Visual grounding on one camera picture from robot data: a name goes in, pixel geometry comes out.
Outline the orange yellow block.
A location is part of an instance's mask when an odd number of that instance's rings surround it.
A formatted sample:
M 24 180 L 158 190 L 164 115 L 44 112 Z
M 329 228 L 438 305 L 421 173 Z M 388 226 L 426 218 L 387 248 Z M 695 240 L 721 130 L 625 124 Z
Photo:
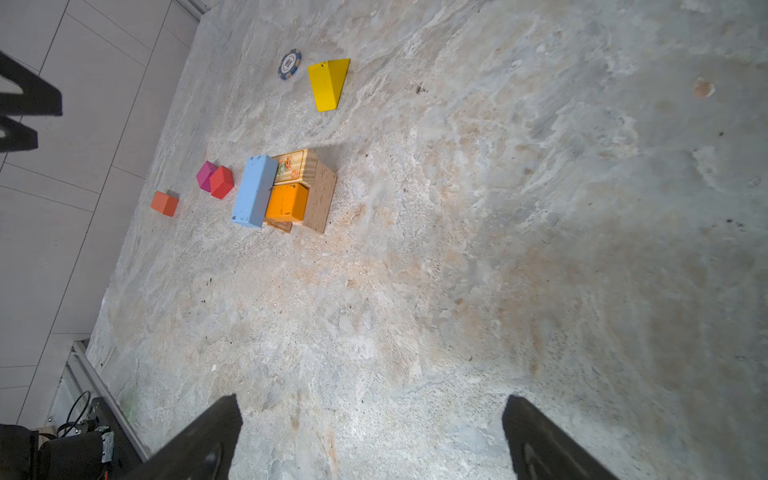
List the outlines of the orange yellow block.
M 309 190 L 300 183 L 275 185 L 266 210 L 266 219 L 276 222 L 302 222 Z

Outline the long orange red block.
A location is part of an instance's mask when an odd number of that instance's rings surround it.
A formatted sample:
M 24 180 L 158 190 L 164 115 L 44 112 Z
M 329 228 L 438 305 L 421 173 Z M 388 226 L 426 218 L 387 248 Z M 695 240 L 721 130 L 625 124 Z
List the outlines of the long orange red block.
M 151 202 L 151 208 L 167 217 L 173 217 L 178 204 L 178 198 L 161 191 L 156 191 Z

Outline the plain wooden block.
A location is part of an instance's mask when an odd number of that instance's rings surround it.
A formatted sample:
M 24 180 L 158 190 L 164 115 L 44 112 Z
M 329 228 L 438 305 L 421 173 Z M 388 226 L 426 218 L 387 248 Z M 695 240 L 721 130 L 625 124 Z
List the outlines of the plain wooden block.
M 301 224 L 318 234 L 325 232 L 337 175 L 323 162 L 317 164 L 314 183 L 309 188 L 304 219 Z
M 280 222 L 272 219 L 266 219 L 265 224 L 285 233 L 290 233 L 293 228 L 292 222 Z

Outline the light blue block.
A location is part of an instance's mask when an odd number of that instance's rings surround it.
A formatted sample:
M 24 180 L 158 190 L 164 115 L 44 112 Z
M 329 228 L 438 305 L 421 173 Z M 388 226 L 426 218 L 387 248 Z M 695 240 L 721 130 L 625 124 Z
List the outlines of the light blue block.
M 261 228 L 275 181 L 278 162 L 268 155 L 251 157 L 245 166 L 231 221 Z

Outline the dragon picture wooden block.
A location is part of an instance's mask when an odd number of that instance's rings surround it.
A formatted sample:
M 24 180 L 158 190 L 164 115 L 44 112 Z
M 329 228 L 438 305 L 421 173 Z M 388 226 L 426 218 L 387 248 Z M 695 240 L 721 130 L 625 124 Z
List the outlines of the dragon picture wooden block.
M 277 155 L 274 160 L 278 163 L 275 185 L 299 183 L 310 188 L 314 184 L 320 161 L 312 150 L 304 148 Z

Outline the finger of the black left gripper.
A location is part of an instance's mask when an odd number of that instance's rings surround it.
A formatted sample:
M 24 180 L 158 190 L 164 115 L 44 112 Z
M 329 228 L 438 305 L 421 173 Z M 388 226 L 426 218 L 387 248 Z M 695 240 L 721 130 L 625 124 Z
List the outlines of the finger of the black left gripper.
M 1 93 L 1 152 L 35 150 L 39 146 L 37 131 L 12 117 L 62 116 L 61 92 L 4 52 L 1 53 L 1 77 L 21 89 L 20 93 Z

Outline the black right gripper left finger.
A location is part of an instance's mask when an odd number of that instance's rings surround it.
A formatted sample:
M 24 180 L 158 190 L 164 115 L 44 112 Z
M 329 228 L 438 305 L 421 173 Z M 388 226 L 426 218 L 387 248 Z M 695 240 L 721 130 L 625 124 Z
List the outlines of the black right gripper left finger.
M 242 425 L 236 395 L 222 396 L 126 479 L 227 480 Z

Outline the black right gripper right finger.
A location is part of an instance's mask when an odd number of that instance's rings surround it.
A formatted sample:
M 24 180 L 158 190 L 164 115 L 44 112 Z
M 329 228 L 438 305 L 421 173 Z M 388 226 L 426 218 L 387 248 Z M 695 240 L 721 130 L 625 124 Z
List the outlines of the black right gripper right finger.
M 502 425 L 518 479 L 617 479 L 524 397 L 509 396 Z

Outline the magenta cube block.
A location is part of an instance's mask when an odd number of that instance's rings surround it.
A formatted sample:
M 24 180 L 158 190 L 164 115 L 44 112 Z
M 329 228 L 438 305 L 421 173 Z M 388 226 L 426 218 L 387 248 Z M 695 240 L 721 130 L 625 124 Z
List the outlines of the magenta cube block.
M 211 192 L 210 179 L 217 169 L 218 167 L 210 161 L 205 161 L 203 163 L 196 175 L 196 180 L 200 189 L 206 192 Z

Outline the red cube block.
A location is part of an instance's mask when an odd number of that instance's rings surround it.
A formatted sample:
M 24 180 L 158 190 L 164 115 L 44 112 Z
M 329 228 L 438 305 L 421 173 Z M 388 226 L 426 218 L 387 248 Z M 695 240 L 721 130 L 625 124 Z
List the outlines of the red cube block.
M 209 178 L 210 193 L 214 198 L 224 199 L 234 188 L 234 177 L 232 171 L 224 166 L 220 166 Z

